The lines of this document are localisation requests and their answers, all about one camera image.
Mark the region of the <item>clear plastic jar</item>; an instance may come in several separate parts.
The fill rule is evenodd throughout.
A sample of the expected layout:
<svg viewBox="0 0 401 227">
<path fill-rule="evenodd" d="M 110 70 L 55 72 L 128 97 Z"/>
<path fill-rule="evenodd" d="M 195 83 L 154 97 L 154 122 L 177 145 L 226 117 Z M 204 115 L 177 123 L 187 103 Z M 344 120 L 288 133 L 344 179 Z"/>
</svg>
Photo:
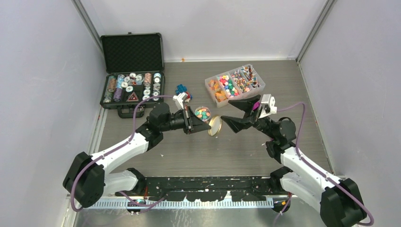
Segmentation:
<svg viewBox="0 0 401 227">
<path fill-rule="evenodd" d="M 200 120 L 207 122 L 211 118 L 211 111 L 205 106 L 200 106 L 195 109 L 195 115 Z"/>
</svg>

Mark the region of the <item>magenta plastic scoop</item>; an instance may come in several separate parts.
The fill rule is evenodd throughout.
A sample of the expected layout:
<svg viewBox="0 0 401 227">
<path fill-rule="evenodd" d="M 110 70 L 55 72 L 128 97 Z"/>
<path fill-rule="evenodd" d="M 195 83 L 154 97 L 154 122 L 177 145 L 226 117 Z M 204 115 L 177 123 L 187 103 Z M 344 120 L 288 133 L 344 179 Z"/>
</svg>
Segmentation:
<svg viewBox="0 0 401 227">
<path fill-rule="evenodd" d="M 259 109 L 260 105 L 261 105 L 260 102 L 256 102 L 256 103 L 253 105 L 253 111 L 257 111 L 257 110 Z"/>
</svg>

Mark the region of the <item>gold jar lid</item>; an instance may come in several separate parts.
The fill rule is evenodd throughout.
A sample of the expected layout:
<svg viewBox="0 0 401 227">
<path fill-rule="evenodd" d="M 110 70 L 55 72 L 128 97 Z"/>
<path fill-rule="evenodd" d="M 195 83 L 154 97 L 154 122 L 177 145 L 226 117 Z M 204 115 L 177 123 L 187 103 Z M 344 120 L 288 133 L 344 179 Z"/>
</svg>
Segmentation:
<svg viewBox="0 0 401 227">
<path fill-rule="evenodd" d="M 216 136 L 221 131 L 222 120 L 219 115 L 213 116 L 209 120 L 210 129 L 208 130 L 209 136 Z"/>
</svg>

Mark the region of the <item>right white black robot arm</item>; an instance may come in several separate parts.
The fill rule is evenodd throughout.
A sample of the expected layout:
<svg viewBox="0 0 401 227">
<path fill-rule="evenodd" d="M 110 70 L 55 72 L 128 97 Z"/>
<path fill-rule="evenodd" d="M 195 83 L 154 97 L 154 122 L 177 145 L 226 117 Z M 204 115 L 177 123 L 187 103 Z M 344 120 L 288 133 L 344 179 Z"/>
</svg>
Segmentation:
<svg viewBox="0 0 401 227">
<path fill-rule="evenodd" d="M 271 94 L 230 100 L 242 110 L 242 118 L 222 116 L 235 133 L 250 127 L 270 137 L 265 143 L 268 155 L 283 167 L 270 174 L 270 189 L 295 195 L 313 207 L 327 227 L 371 226 L 374 218 L 366 208 L 356 182 L 341 179 L 312 161 L 299 149 L 301 127 L 289 117 L 277 121 L 272 114 L 279 112 Z"/>
</svg>

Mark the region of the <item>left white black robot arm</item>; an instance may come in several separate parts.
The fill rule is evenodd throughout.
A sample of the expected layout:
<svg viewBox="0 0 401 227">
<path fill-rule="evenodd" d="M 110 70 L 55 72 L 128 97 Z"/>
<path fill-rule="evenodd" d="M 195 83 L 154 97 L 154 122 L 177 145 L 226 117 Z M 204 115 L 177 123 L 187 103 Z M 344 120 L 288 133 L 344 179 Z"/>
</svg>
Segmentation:
<svg viewBox="0 0 401 227">
<path fill-rule="evenodd" d="M 128 138 L 101 152 L 92 155 L 81 152 L 75 156 L 62 183 L 71 195 L 72 208 L 79 212 L 94 205 L 102 196 L 120 191 L 141 195 L 145 183 L 138 171 L 112 171 L 158 145 L 165 131 L 183 130 L 185 134 L 194 134 L 210 129 L 189 106 L 171 113 L 168 104 L 155 105 L 147 120 Z"/>
</svg>

